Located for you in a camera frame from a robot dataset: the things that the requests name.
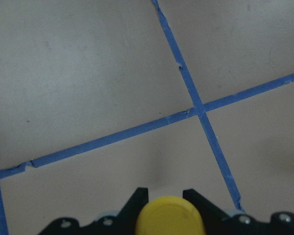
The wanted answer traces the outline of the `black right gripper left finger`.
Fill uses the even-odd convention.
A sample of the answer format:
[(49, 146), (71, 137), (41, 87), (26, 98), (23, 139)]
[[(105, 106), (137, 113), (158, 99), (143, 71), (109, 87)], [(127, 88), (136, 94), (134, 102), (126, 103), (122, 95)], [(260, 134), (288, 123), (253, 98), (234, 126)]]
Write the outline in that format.
[(140, 211), (148, 203), (148, 189), (137, 188), (117, 215), (106, 215), (81, 227), (78, 220), (61, 217), (49, 223), (41, 235), (133, 235)]

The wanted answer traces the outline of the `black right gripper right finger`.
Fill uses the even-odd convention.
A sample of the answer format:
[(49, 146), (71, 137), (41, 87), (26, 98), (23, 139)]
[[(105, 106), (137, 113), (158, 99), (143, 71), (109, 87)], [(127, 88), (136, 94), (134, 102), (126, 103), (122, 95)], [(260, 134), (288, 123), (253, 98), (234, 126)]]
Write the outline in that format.
[(208, 235), (294, 235), (294, 213), (275, 212), (261, 222), (242, 212), (230, 216), (194, 189), (184, 190), (182, 197), (198, 210)]

